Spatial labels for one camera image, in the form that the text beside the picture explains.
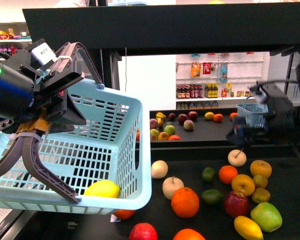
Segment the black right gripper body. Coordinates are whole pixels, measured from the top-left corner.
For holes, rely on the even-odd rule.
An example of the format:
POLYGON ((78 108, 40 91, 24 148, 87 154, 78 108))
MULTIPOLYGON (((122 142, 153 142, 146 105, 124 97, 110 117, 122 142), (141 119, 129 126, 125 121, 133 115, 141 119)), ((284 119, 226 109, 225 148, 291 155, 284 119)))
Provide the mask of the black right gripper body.
POLYGON ((226 139, 239 148, 265 141, 286 144, 297 133, 293 103, 278 87, 281 80, 258 81, 249 88, 256 103, 237 105, 226 139))

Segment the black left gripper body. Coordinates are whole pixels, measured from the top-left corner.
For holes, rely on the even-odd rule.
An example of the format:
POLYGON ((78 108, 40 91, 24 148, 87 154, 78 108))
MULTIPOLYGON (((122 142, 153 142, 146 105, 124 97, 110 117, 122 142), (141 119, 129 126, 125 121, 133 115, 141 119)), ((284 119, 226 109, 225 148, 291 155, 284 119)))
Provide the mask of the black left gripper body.
POLYGON ((8 66, 33 81, 33 97, 28 108, 19 116, 8 117, 6 133, 39 129, 43 120, 44 132, 69 132, 75 125, 85 125, 87 120, 71 99, 68 88, 84 78, 77 56, 87 57, 85 47, 79 43, 66 43, 54 54, 55 62, 41 65, 31 50, 46 43, 40 39, 10 57, 8 66))

